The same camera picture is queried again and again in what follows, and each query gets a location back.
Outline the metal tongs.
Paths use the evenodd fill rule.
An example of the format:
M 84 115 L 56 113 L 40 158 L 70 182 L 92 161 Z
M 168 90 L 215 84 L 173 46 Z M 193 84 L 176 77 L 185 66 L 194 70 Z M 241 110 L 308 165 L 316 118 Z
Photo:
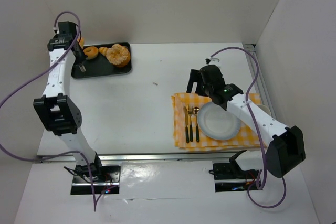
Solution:
M 77 67 L 81 72 L 86 72 L 86 68 L 82 63 L 77 64 Z

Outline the striped croissant bread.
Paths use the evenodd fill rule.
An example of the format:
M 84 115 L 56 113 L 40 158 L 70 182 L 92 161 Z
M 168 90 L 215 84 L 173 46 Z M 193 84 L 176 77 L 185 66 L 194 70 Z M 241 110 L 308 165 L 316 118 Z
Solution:
M 78 39 L 78 44 L 79 44 L 79 46 L 80 46 L 81 49 L 83 49 L 84 43 L 85 43 L 84 38 Z

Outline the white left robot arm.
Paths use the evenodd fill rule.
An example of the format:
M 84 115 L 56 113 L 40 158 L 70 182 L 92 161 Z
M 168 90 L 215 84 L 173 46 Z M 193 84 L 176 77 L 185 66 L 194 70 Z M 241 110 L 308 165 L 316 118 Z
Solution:
M 75 174 L 98 179 L 102 164 L 96 151 L 88 144 L 82 130 L 82 114 L 70 98 L 72 67 L 84 60 L 77 41 L 78 25 L 59 22 L 56 34 L 47 44 L 50 56 L 48 80 L 41 98 L 33 107 L 45 129 L 59 137 L 75 158 Z

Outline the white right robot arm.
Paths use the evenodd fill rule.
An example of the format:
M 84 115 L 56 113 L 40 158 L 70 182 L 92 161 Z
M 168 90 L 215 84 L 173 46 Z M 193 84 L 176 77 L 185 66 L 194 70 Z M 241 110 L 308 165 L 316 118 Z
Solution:
M 230 158 L 237 169 L 267 170 L 282 178 L 306 159 L 302 130 L 277 121 L 248 99 L 238 86 L 226 84 L 219 67 L 207 65 L 200 70 L 192 69 L 187 92 L 191 92 L 194 83 L 196 94 L 208 96 L 261 138 L 260 150 L 241 151 Z

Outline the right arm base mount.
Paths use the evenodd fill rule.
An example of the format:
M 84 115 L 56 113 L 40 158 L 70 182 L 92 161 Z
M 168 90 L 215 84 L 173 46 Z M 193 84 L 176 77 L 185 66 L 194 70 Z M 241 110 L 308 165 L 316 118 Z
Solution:
M 236 192 L 257 190 L 256 178 L 258 170 L 234 170 L 229 163 L 213 163 L 213 168 L 208 171 L 214 178 L 215 192 Z

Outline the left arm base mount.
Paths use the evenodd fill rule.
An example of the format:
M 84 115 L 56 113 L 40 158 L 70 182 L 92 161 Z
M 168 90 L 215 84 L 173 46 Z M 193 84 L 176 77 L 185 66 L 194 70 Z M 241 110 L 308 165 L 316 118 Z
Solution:
M 71 195 L 90 195 L 91 179 L 89 175 L 81 175 L 74 169 L 64 166 L 64 169 L 72 175 Z M 104 165 L 102 174 L 93 176 L 94 193 L 118 194 L 120 189 L 121 165 Z

